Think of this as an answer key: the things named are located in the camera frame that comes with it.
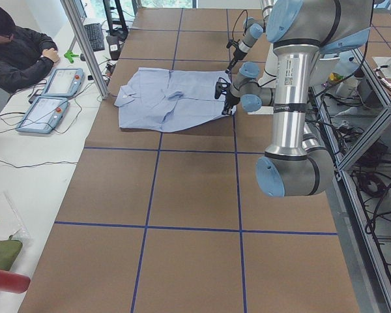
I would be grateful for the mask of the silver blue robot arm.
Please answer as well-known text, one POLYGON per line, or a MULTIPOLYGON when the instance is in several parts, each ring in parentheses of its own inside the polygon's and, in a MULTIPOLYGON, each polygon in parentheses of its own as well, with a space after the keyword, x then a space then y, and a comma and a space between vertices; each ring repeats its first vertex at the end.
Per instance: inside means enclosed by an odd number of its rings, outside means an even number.
POLYGON ((274 1, 260 1, 263 18, 253 19, 249 16, 244 21, 244 36, 240 40, 235 40, 234 37, 229 39, 226 48, 235 48, 233 58, 230 60, 225 73, 229 74, 235 65, 243 60, 248 52, 253 48, 255 43, 265 33, 268 18, 274 6, 274 1))
POLYGON ((240 104, 247 112, 272 106, 272 141, 257 161, 255 174, 270 197, 310 196, 331 183, 329 152, 306 124, 311 75, 321 56, 347 52, 369 38, 373 1, 263 1, 263 17, 248 18, 244 37, 230 40, 229 66, 243 60, 265 35, 276 56, 276 85, 259 83, 259 67, 245 62, 231 82, 217 81, 215 97, 224 97, 223 114, 240 104))

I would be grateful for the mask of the person's hand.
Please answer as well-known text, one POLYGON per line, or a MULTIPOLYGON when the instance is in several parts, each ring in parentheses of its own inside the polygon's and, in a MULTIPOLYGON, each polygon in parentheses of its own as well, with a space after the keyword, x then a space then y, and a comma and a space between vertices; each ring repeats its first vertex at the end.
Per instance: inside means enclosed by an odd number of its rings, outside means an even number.
POLYGON ((50 59, 53 63, 58 63, 60 61, 59 53, 54 48, 42 50, 41 57, 50 59))

